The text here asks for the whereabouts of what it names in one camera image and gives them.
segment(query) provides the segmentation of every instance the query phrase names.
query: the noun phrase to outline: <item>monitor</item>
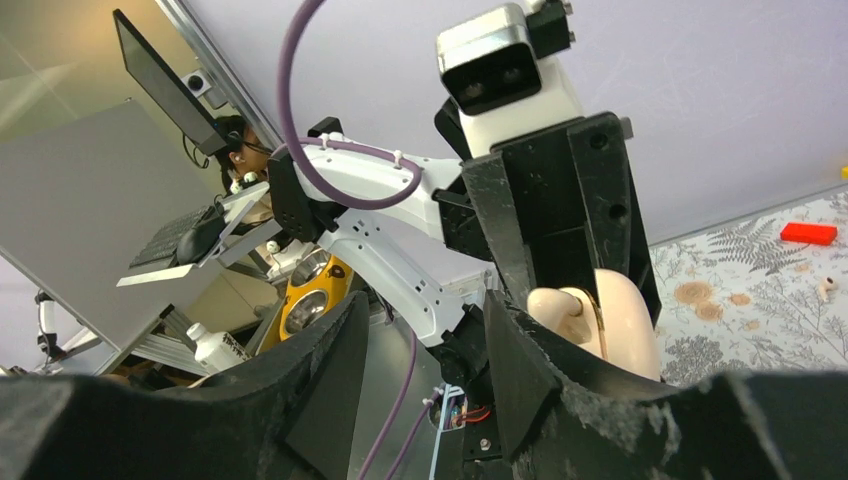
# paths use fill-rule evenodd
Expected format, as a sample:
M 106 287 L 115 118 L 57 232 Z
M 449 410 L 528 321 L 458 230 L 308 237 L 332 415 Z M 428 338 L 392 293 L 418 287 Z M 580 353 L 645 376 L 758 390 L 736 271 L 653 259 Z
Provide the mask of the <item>monitor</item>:
M 115 10 L 112 15 L 127 72 L 204 155 L 212 155 L 226 146 L 227 142 L 215 130 L 215 120 L 209 112 L 124 13 Z

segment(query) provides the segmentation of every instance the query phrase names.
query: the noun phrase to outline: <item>beige object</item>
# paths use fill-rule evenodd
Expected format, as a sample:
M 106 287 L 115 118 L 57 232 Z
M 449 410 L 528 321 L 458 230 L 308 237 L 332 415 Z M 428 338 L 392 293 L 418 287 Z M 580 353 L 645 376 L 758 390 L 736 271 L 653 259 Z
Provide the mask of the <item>beige object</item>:
M 593 355 L 659 381 L 659 349 L 639 289 L 630 279 L 612 270 L 595 270 L 595 281 L 599 305 L 578 288 L 539 288 L 530 292 L 527 312 L 546 328 Z M 577 303 L 582 309 L 574 315 Z
M 822 278 L 822 281 L 819 283 L 819 297 L 821 297 L 824 303 L 830 303 L 830 294 L 829 292 L 832 290 L 836 290 L 839 285 L 833 281 L 830 277 Z

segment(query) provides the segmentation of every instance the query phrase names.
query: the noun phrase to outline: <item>red toy brick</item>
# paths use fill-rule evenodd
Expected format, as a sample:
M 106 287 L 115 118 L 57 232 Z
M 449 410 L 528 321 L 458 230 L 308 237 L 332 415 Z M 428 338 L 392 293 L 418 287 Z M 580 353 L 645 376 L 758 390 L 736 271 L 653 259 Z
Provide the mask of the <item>red toy brick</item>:
M 788 223 L 780 232 L 784 242 L 813 243 L 830 245 L 836 240 L 838 233 L 833 225 L 816 225 L 812 223 Z

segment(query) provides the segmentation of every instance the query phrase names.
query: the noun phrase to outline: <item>yellow object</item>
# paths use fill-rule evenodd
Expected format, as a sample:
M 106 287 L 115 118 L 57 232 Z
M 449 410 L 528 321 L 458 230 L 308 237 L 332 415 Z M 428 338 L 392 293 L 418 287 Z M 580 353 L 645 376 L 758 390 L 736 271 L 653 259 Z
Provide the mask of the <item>yellow object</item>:
M 326 250 L 317 249 L 295 267 L 280 311 L 280 340 L 308 327 L 347 295 L 353 270 Z

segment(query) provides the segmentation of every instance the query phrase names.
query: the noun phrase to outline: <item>wire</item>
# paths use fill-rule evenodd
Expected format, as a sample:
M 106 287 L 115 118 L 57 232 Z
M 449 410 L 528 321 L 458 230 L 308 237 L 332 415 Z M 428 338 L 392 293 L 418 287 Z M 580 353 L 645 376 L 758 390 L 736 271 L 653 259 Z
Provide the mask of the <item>wire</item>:
M 479 423 L 479 422 L 482 422 L 483 420 L 485 420 L 485 419 L 489 418 L 489 415 L 491 415 L 491 414 L 492 414 L 492 411 L 491 411 L 491 410 L 489 410 L 489 411 L 488 411 L 488 412 L 486 412 L 486 414 L 485 414 L 485 415 L 483 415 L 482 417 L 479 417 L 479 418 L 466 418 L 466 419 L 464 420 L 464 422 L 465 422 L 465 423 Z
M 306 152 L 303 150 L 301 143 L 314 145 L 315 143 L 305 140 L 315 140 L 319 144 L 321 141 L 319 139 L 298 139 L 291 107 L 291 77 L 292 67 L 294 65 L 294 54 L 297 51 L 297 45 L 303 36 L 304 30 L 306 30 L 306 26 L 323 3 L 324 0 L 305 0 L 295 13 L 291 24 L 289 24 L 285 39 L 283 40 L 283 48 L 280 52 L 279 76 L 277 78 L 277 108 L 280 115 L 283 140 L 288 146 L 289 154 L 300 167 L 303 175 L 310 183 L 312 183 L 312 185 L 315 186 L 315 188 L 318 189 L 318 191 L 326 195 L 330 198 L 330 200 L 340 203 L 348 208 L 354 208 L 357 210 L 381 210 L 397 205 L 409 198 L 409 196 L 415 192 L 418 185 L 421 183 L 421 168 L 418 167 L 418 165 L 401 157 L 398 159 L 398 164 L 412 171 L 412 180 L 404 189 L 394 195 L 377 200 L 357 198 L 348 195 L 331 185 L 330 182 L 322 177 L 321 174 L 315 170 L 315 167 L 312 166 L 312 163 L 306 156 Z M 373 155 L 391 162 L 395 161 L 394 155 L 373 147 L 349 144 L 347 142 L 328 142 L 328 146 L 337 148 L 333 145 L 333 143 L 347 145 L 345 148 L 346 150 L 358 151 L 360 153 Z M 274 153 L 278 153 L 282 148 L 285 148 L 285 146 L 281 146 Z
M 406 391 L 409 390 L 409 382 L 412 380 L 412 372 L 415 371 L 415 357 L 418 353 L 418 337 L 415 336 L 415 330 L 409 329 L 409 341 L 410 341 L 410 354 L 409 354 L 409 368 L 406 372 L 406 378 L 403 380 L 403 385 L 400 387 L 400 392 L 398 392 L 397 399 L 395 400 L 395 404 L 392 405 L 392 409 L 389 412 L 389 416 L 386 417 L 385 423 L 383 423 L 383 428 L 380 430 L 380 433 L 377 434 L 377 438 L 374 440 L 374 445 L 371 446 L 371 451 L 368 452 L 368 456 L 365 457 L 365 462 L 362 464 L 362 469 L 359 471 L 359 475 L 356 477 L 358 480 L 362 480 L 365 478 L 365 474 L 368 473 L 368 469 L 371 468 L 371 464 L 374 463 L 374 458 L 377 457 L 377 451 L 380 450 L 380 447 L 383 445 L 383 441 L 386 439 L 386 435 L 389 433 L 389 429 L 392 428 L 392 424 L 397 417 L 398 412 L 400 411 L 400 405 L 403 403 L 403 399 L 406 397 Z
M 186 140 L 189 140 L 189 138 L 184 133 L 183 134 L 183 151 L 185 152 L 186 157 L 188 157 L 189 161 L 191 163 L 193 163 L 195 167 L 197 167 L 201 170 L 205 170 L 205 169 L 209 168 L 209 157 L 206 157 L 203 160 L 203 165 L 201 165 L 200 160 L 197 159 L 197 151 L 198 151 L 197 145 L 195 145 L 194 142 L 192 142 L 193 150 L 191 151 L 191 153 L 188 153 L 188 146 L 186 145 Z
M 424 405 L 424 408 L 421 409 L 421 413 L 418 414 L 418 418 L 415 419 L 415 424 L 412 426 L 412 429 L 409 431 L 409 434 L 406 436 L 406 440 L 403 442 L 403 446 L 400 448 L 400 452 L 398 452 L 398 456 L 395 457 L 394 463 L 392 463 L 391 468 L 389 468 L 389 473 L 386 474 L 386 480 L 391 480 L 392 476 L 394 476 L 397 469 L 400 467 L 400 462 L 403 461 L 403 457 L 406 456 L 406 452 L 409 450 L 409 446 L 412 445 L 412 439 L 415 438 L 415 434 L 418 432 L 418 427 L 421 426 L 421 421 L 424 420 L 424 417 L 427 416 L 427 412 L 430 411 L 430 406 L 436 402 L 441 396 L 439 391 L 443 391 L 445 388 L 445 384 L 441 384 L 439 388 L 433 389 L 433 395 L 430 396 L 430 402 Z
M 469 412 L 465 412 L 465 413 L 463 413 L 462 415 L 460 415 L 460 417 L 467 417 L 467 416 L 469 416 L 469 415 L 471 415 L 471 414 L 474 414 L 474 413 L 477 413 L 477 412 L 482 412 L 482 411 L 483 411 L 483 410 L 485 410 L 485 409 L 486 409 L 486 407 L 480 407 L 480 408 L 478 408 L 477 410 L 471 410 L 471 411 L 469 411 Z
M 386 325 L 390 325 L 390 324 L 394 323 L 395 322 L 395 314 L 392 311 L 392 306 L 391 306 L 391 304 L 389 304 L 389 301 L 386 300 L 385 298 L 383 298 L 382 295 L 377 293 L 376 290 L 374 290 L 374 295 L 377 296 L 377 301 L 380 302 L 380 305 L 383 306 L 383 310 L 386 312 L 386 322 L 385 322 Z

